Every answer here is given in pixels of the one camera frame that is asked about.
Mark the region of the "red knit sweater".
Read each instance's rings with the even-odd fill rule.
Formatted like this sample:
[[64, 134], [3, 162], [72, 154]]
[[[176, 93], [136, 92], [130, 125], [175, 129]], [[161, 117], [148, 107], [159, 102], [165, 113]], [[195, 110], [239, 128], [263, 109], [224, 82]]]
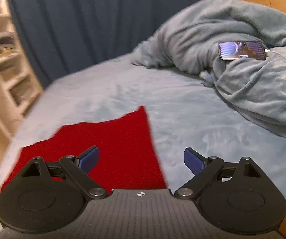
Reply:
[[115, 120], [65, 125], [51, 138], [24, 147], [2, 187], [33, 157], [56, 162], [66, 155], [78, 156], [91, 146], [98, 147], [99, 161], [87, 174], [108, 193], [112, 189], [167, 188], [143, 106]]

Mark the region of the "light blue bed sheet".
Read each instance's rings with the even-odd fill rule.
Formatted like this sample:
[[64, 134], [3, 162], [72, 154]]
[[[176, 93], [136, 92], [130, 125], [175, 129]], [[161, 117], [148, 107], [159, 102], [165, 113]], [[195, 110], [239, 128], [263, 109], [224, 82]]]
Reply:
[[286, 138], [245, 119], [195, 75], [132, 65], [128, 55], [67, 75], [46, 89], [5, 152], [0, 188], [23, 147], [52, 137], [63, 125], [117, 119], [140, 106], [170, 189], [191, 178], [183, 163], [183, 152], [191, 147], [228, 162], [251, 157], [286, 198]]

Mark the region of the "grey-blue crumpled blanket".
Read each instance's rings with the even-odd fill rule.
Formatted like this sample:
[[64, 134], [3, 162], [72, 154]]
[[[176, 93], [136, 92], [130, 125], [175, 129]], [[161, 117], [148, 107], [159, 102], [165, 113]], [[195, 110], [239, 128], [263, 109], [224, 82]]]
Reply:
[[[219, 42], [261, 42], [264, 61], [219, 56]], [[132, 63], [176, 66], [215, 87], [251, 122], [286, 138], [286, 14], [242, 0], [201, 0], [168, 19], [133, 51]]]

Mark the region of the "white bookshelf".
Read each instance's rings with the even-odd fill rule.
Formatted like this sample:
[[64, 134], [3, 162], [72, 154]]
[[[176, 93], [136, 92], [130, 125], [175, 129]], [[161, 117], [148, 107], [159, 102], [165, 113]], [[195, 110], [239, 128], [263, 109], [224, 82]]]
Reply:
[[11, 17], [0, 15], [0, 129], [11, 138], [42, 95]]

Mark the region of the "smartphone with lit screen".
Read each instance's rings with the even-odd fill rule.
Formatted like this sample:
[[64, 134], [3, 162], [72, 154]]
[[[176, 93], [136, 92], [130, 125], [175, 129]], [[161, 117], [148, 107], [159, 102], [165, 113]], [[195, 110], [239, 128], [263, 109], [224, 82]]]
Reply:
[[225, 61], [232, 61], [242, 58], [251, 58], [258, 61], [264, 61], [266, 59], [266, 52], [261, 42], [219, 42], [218, 50], [220, 58]]

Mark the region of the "dark blue curtain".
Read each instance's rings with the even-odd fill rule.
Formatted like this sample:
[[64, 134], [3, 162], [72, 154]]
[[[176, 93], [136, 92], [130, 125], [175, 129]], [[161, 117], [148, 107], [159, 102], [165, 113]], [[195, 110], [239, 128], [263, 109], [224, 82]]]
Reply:
[[200, 0], [7, 0], [43, 87], [130, 53], [171, 16]]

